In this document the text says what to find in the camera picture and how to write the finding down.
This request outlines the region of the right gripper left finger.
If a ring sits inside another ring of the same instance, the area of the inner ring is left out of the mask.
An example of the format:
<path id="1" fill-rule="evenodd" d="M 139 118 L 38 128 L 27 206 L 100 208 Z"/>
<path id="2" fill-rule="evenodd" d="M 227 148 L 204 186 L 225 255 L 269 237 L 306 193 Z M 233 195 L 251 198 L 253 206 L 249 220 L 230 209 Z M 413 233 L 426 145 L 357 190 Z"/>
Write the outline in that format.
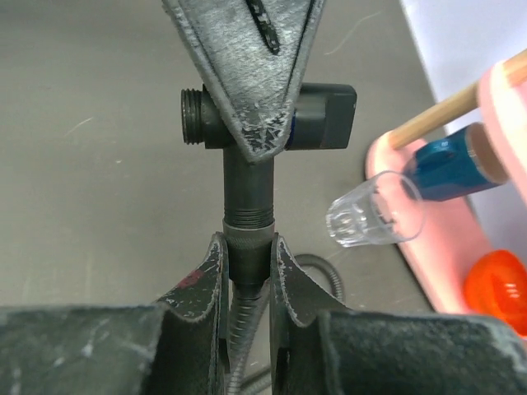
<path id="1" fill-rule="evenodd" d="M 169 306 L 158 346 L 163 388 L 173 394 L 223 394 L 230 370 L 228 252 L 212 236 L 203 262 L 159 301 Z"/>

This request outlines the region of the black valve fitting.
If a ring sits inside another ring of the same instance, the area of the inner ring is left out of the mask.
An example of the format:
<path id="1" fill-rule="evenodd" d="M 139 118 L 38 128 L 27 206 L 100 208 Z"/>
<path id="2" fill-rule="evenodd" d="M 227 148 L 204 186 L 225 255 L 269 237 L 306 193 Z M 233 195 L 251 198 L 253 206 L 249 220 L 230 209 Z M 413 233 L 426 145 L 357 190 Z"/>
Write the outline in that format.
<path id="1" fill-rule="evenodd" d="M 287 151 L 345 149 L 357 105 L 352 86 L 305 83 L 296 102 Z M 221 120 L 208 91 L 186 89 L 180 96 L 183 139 L 223 150 L 224 222 L 257 230 L 273 217 L 274 161 L 250 164 Z"/>

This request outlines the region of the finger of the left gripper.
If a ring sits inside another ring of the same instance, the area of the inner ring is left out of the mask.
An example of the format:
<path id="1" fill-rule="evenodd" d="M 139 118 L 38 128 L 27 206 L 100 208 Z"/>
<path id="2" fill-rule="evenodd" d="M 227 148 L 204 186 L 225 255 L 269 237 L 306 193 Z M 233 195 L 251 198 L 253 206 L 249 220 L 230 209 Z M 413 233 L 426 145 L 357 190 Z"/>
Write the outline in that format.
<path id="1" fill-rule="evenodd" d="M 245 159 L 283 151 L 324 2 L 162 5 Z"/>

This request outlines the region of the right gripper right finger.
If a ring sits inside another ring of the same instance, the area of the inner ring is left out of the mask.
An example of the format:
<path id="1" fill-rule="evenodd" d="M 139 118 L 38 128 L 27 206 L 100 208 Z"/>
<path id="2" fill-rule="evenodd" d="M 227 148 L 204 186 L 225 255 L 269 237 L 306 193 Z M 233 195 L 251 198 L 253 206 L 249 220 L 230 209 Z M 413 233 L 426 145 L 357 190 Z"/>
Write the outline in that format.
<path id="1" fill-rule="evenodd" d="M 328 392 L 319 314 L 346 309 L 300 268 L 285 239 L 275 234 L 269 305 L 273 394 Z"/>

